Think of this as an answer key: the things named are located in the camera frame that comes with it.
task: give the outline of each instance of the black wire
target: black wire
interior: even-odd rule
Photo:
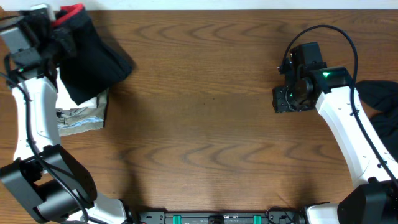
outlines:
[[[362,134],[364,135],[365,139],[367,140],[368,144],[370,145],[373,153],[376,155],[377,159],[380,162],[380,165],[383,167],[383,169],[386,171],[386,173],[388,174],[388,176],[391,178],[392,183],[395,185],[395,187],[398,190],[398,181],[397,179],[394,177],[394,174],[391,172],[391,170],[388,168],[388,166],[386,165],[386,163],[383,161],[383,158],[380,156],[379,151],[377,151],[376,147],[374,146],[372,140],[370,139],[370,137],[368,136],[359,116],[358,116],[358,111],[355,108],[355,101],[354,101],[354,92],[355,92],[355,83],[356,83],[356,77],[358,74],[358,53],[356,51],[356,47],[354,45],[353,40],[351,40],[351,38],[349,37],[349,35],[344,32],[343,30],[341,30],[340,28],[337,28],[335,26],[331,26],[331,25],[317,25],[317,26],[313,26],[310,27],[308,29],[305,29],[304,31],[302,31],[301,33],[299,33],[296,37],[293,38],[293,40],[290,42],[290,44],[287,46],[284,57],[282,59],[282,65],[280,66],[280,70],[283,70],[283,66],[285,65],[285,60],[286,60],[286,56],[289,52],[289,49],[292,47],[293,43],[303,34],[305,34],[306,32],[316,29],[316,28],[329,28],[329,29],[333,29],[337,32],[339,32],[340,34],[343,34],[343,36],[348,40],[351,48],[353,49],[353,53],[354,53],[354,74],[353,74],[353,81],[351,83],[351,91],[349,93],[349,100],[351,103],[351,109],[353,110],[353,115],[355,117],[356,122],[358,123],[358,126],[360,128],[360,130],[362,131]]]
[[[30,126],[30,99],[28,93],[23,90],[16,82],[14,82],[11,78],[5,75],[3,72],[0,72],[0,76],[4,77],[9,83],[13,84],[15,87],[18,88],[19,91],[24,95],[25,105],[26,105],[26,135],[27,135],[27,142],[32,150],[37,162],[61,185],[61,187],[72,196],[76,204],[79,206],[80,210],[83,212],[84,221],[64,221],[62,223],[84,223],[86,224],[89,220],[88,213],[86,208],[84,207],[83,203],[80,199],[76,196],[76,194],[72,191],[71,188],[49,167],[49,165],[40,157],[39,150],[35,145],[35,141],[33,140],[32,136],[32,128]]]

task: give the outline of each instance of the red strap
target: red strap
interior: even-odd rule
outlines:
[[[82,11],[85,6],[82,3],[72,5],[72,6],[62,6],[61,10],[67,11],[68,13],[61,18],[57,19],[52,23],[53,27],[57,27],[61,25],[63,22],[67,21],[69,18],[73,17],[74,15],[78,14]]]

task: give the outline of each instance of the green connector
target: green connector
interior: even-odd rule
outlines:
[[[260,215],[253,216],[253,224],[261,224],[261,216]]]
[[[173,216],[173,224],[181,224],[181,215]]]

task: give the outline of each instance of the wood grain surface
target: wood grain surface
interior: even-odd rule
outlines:
[[[106,127],[62,138],[99,191],[133,209],[259,211],[340,202],[346,162],[316,111],[275,114],[276,67],[291,39],[338,26],[359,80],[398,81],[397,11],[92,11],[103,40],[135,70],[112,87]],[[347,41],[313,30],[329,66],[352,73]],[[1,57],[7,48],[0,45]],[[12,162],[16,106],[0,85],[0,166]],[[33,223],[0,186],[0,222]]]

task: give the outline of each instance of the black fabric bag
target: black fabric bag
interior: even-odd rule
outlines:
[[[100,39],[82,4],[61,7],[53,26],[70,29],[76,44],[76,57],[60,63],[60,75],[77,105],[131,73],[132,66]]]

